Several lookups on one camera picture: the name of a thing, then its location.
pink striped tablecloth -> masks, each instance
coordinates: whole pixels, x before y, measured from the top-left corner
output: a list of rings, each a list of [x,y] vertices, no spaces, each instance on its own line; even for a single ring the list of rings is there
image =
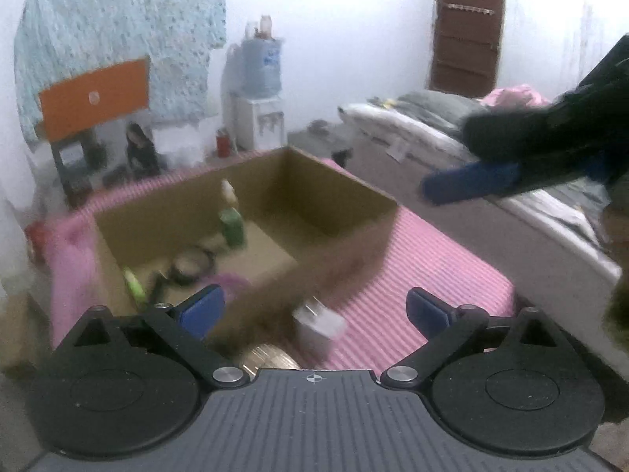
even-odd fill
[[[89,289],[96,275],[93,253],[90,256],[92,215],[207,170],[165,175],[116,189],[56,223],[46,246],[53,277],[53,345],[97,302]],[[453,306],[472,303],[497,316],[513,311],[513,286],[502,274],[407,208],[400,208],[382,271],[345,303],[333,297],[323,300],[331,306],[342,305],[347,331],[325,361],[304,355],[298,361],[308,368],[373,369],[380,375],[426,342],[406,318],[406,294],[416,286]]]

metal bolt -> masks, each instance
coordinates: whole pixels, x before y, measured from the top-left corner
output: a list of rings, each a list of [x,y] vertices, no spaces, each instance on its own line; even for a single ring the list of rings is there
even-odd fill
[[[238,367],[219,367],[212,373],[212,378],[220,383],[234,383],[244,376],[244,372]]]
[[[395,381],[413,381],[417,371],[407,365],[395,365],[387,370],[387,376]]]

